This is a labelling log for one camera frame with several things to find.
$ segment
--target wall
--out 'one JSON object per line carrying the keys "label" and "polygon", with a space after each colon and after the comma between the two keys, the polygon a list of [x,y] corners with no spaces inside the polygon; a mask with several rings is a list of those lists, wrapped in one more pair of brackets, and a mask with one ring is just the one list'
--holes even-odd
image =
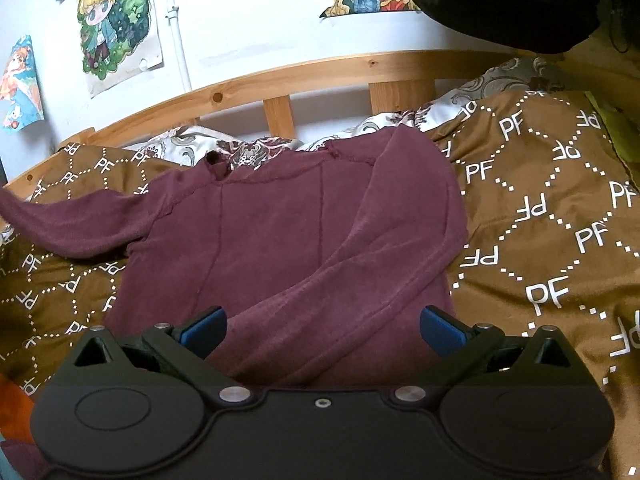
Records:
{"label": "wall", "polygon": [[[0,134],[9,179],[45,158],[79,130],[101,128],[182,92],[166,0],[155,0],[164,64],[89,98],[81,70],[78,0],[0,0],[0,64],[23,34],[31,34],[47,121],[18,134]],[[176,0],[194,88],[294,62],[364,52],[420,48],[504,50],[446,29],[418,12],[381,12],[320,20],[332,0]],[[364,89],[294,101],[303,137],[353,125],[368,114]],[[332,116],[326,122],[323,114]],[[259,136],[258,107],[213,118],[232,134]]]}

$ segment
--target maroon sweater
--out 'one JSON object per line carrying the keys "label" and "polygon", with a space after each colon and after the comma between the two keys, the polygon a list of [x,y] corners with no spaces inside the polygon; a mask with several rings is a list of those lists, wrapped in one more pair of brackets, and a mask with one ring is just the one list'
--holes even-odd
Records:
{"label": "maroon sweater", "polygon": [[0,216],[72,258],[127,244],[105,325],[115,335],[180,324],[212,305],[228,335],[207,359],[251,384],[382,384],[424,369],[427,304],[452,312],[444,269],[466,215],[440,150],[407,126],[284,152],[258,171],[201,160],[143,195],[100,190]]}

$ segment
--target sweater sleeve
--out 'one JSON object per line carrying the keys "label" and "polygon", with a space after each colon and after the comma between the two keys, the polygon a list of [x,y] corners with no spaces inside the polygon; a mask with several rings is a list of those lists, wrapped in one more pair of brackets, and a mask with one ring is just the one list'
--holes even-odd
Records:
{"label": "sweater sleeve", "polygon": [[101,189],[51,204],[22,202],[0,188],[0,216],[44,250],[90,258],[148,234],[171,188],[153,184],[156,181],[149,193],[140,195]]}

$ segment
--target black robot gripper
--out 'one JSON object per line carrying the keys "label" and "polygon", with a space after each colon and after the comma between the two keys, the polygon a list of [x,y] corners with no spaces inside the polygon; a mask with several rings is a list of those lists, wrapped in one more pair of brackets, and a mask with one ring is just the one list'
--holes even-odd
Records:
{"label": "black robot gripper", "polygon": [[215,307],[136,338],[88,330],[43,391],[31,433],[43,480],[599,480],[612,410],[562,332],[505,336],[434,306],[442,359],[406,384],[241,385],[203,361]]}

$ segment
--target metal screw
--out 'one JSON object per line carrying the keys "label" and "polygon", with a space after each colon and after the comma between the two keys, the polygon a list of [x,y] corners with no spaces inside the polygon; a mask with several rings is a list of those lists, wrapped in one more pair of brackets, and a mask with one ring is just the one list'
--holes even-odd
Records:
{"label": "metal screw", "polygon": [[225,402],[245,402],[251,397],[251,391],[244,386],[228,386],[220,390],[219,395]]}
{"label": "metal screw", "polygon": [[317,408],[328,408],[331,405],[331,400],[329,399],[318,399],[316,400]]}
{"label": "metal screw", "polygon": [[403,386],[402,388],[398,388],[394,395],[397,399],[404,402],[418,402],[427,396],[427,392],[420,386]]}

